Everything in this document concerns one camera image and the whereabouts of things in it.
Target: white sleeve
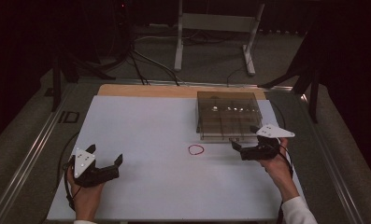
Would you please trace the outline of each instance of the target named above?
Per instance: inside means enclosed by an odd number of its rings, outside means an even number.
[[[307,208],[307,204],[300,196],[290,199],[281,206],[284,219],[288,224],[313,224],[316,218]]]
[[[90,221],[75,220],[74,224],[96,224],[96,223]]]

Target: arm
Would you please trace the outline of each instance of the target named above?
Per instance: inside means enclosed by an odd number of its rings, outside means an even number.
[[[90,224],[94,221],[94,216],[100,204],[101,193],[104,184],[91,188],[81,188],[75,184],[72,169],[68,169],[68,182],[71,186],[71,194],[74,197],[76,221],[74,224]]]
[[[280,153],[286,155],[288,140],[280,138]],[[307,208],[307,204],[299,196],[298,189],[293,183],[287,162],[280,156],[269,161],[259,161],[269,173],[275,185],[280,191],[283,201],[282,209],[287,223],[317,223],[313,214]]]

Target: small object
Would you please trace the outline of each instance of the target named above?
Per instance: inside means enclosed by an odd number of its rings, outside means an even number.
[[[191,148],[192,148],[192,147],[199,147],[199,148],[201,148],[202,150],[199,151],[199,152],[196,152],[196,153],[192,153],[192,151],[191,151]],[[205,151],[205,149],[204,149],[202,146],[199,146],[199,145],[191,145],[191,146],[188,147],[188,151],[189,151],[189,154],[195,156],[195,155],[202,154],[202,153]]]

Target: white metal stand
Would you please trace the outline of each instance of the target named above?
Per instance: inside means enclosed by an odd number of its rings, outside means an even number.
[[[207,15],[182,12],[182,0],[179,0],[178,8],[178,43],[174,69],[181,70],[182,66],[182,29],[217,30],[232,32],[250,32],[250,40],[243,46],[244,58],[248,74],[255,75],[254,64],[251,58],[251,47],[258,31],[259,22],[264,11],[264,4],[258,6],[255,17],[236,17],[223,15]]]

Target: metal frame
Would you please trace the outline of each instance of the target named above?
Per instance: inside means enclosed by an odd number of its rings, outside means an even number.
[[[57,107],[56,112],[50,113],[48,120],[44,124],[42,130],[29,149],[27,155],[22,160],[21,165],[9,181],[7,188],[0,198],[0,223],[4,223],[7,213],[9,212],[11,206],[19,195],[19,192],[25,181],[27,180],[31,170],[33,169],[36,160],[42,152],[46,142],[49,140],[50,134],[53,131],[55,124],[60,118],[65,100],[69,96],[70,92],[75,88],[75,86],[76,84],[68,84],[63,93],[64,99],[62,103]]]
[[[247,45],[243,45],[244,59],[249,76],[255,75],[255,68],[251,58],[251,47],[258,32],[259,23],[264,11],[264,4],[258,6],[255,17],[236,17],[222,15],[206,15],[183,13],[182,0],[179,0],[178,7],[178,42],[174,70],[182,68],[182,29],[219,30],[233,32],[250,32],[250,39]]]
[[[319,139],[317,143],[319,144],[319,148],[321,149],[322,158],[327,168],[328,175],[333,180],[333,185],[336,189],[337,195],[339,196],[340,201],[342,202],[343,208],[348,215],[350,223],[359,224],[365,223],[357,205],[354,203],[348,184],[343,179],[342,175],[340,174],[339,168],[336,165],[336,160],[331,153],[330,148],[327,146],[325,141],[323,140],[322,131],[320,128],[315,125],[312,119],[309,118],[308,110],[307,110],[307,98],[305,95],[302,95],[299,98],[299,103],[301,104],[301,108],[304,112],[304,115],[307,117],[307,122],[311,127],[311,131],[314,135]]]

